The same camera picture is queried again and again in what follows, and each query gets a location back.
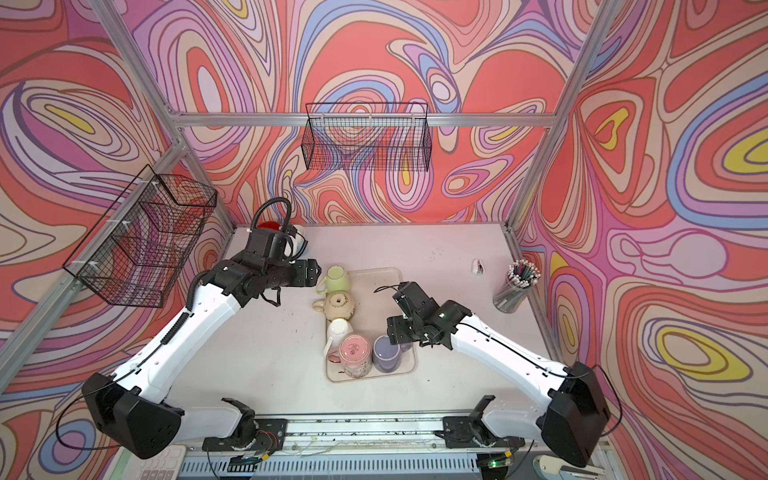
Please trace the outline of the purple mug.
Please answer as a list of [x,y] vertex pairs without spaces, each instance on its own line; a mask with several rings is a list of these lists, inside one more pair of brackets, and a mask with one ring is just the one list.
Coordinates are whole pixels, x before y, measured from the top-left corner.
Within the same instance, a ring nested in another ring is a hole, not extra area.
[[404,354],[410,349],[410,343],[392,344],[387,335],[381,335],[373,344],[373,364],[382,373],[392,373],[400,367]]

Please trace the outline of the black skull mug red inside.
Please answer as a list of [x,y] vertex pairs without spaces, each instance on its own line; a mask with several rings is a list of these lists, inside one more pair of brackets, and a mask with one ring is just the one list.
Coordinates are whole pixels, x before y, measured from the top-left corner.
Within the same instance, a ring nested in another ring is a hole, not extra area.
[[280,231],[281,230],[281,224],[277,221],[265,221],[257,224],[258,228],[261,229],[269,229],[274,231]]

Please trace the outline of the white small mug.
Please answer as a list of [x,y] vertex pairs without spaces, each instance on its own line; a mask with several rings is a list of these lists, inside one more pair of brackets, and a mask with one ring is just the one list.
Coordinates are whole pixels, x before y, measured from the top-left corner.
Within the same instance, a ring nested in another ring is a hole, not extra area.
[[332,363],[339,363],[339,347],[342,341],[354,332],[351,323],[344,318],[332,320],[326,330],[326,343],[323,355],[326,360]]

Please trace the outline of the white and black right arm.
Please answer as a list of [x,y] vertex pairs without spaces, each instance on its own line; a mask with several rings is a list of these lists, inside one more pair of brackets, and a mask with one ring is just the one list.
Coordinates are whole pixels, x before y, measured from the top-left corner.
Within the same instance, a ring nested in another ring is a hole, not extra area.
[[469,308],[453,300],[438,304],[416,282],[400,283],[392,298],[401,314],[387,319],[391,344],[442,346],[466,355],[516,385],[534,403],[530,414],[502,407],[487,411],[495,397],[484,396],[473,416],[485,431],[497,438],[541,441],[565,462],[587,466],[611,418],[593,367],[540,356],[495,331]]

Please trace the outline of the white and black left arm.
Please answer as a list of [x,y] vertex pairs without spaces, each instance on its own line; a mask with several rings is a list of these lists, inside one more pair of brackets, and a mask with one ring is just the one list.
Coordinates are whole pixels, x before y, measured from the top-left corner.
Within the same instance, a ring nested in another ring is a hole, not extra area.
[[83,385],[97,430],[140,459],[200,438],[251,448],[259,427],[244,403],[225,398],[221,407],[186,408],[169,404],[167,396],[185,365],[250,301],[269,291],[317,285],[322,269],[304,258],[307,245],[298,227],[254,227],[243,250],[197,274],[180,312],[144,348],[113,373],[94,373]]

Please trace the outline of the light green mug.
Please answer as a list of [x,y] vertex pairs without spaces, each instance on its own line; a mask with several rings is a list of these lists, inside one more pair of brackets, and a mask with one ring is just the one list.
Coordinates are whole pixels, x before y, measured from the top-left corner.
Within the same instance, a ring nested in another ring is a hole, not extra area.
[[347,271],[338,265],[331,266],[325,275],[318,281],[316,292],[327,296],[334,292],[350,292],[351,280]]

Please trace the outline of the cream speckled round mug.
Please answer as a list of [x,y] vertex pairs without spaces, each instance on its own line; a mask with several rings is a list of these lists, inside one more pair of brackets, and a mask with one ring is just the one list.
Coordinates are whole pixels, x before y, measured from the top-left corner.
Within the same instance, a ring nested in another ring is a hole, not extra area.
[[331,322],[336,319],[350,320],[355,313],[356,304],[349,292],[334,291],[324,300],[315,301],[312,308]]

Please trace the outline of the pink patterned mug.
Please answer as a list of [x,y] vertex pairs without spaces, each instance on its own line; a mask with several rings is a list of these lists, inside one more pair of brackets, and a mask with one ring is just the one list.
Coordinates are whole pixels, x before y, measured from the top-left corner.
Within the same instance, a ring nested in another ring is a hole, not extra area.
[[370,342],[359,334],[345,336],[340,344],[331,347],[326,360],[347,377],[359,379],[367,376],[373,367]]

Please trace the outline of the small white pink object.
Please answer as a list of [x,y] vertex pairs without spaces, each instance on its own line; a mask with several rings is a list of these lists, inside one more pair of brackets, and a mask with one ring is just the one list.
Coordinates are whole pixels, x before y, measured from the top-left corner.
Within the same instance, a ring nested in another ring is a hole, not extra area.
[[471,272],[473,275],[476,275],[476,276],[482,276],[484,274],[484,265],[480,259],[472,260]]

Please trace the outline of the pen holder with pens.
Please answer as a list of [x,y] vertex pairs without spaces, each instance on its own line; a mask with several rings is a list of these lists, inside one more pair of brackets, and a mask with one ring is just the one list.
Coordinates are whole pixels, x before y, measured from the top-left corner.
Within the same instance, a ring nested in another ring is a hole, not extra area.
[[493,305],[505,314],[515,312],[540,277],[541,272],[532,261],[513,261],[505,274],[503,285],[493,296]]

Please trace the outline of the white device bottom right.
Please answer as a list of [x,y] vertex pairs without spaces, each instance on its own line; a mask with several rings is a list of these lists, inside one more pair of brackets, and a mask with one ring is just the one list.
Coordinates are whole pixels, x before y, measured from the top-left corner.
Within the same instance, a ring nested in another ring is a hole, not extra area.
[[598,480],[603,479],[606,474],[601,467],[576,467],[551,455],[537,455],[533,459],[533,469],[538,477],[544,480]]

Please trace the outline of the white desk telephone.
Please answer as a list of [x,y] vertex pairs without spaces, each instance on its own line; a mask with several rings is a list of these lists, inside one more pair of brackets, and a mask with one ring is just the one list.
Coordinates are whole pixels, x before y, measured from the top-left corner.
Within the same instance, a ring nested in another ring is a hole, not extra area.
[[104,479],[172,480],[177,479],[186,455],[186,447],[170,445],[150,459],[140,459],[121,447],[108,466]]

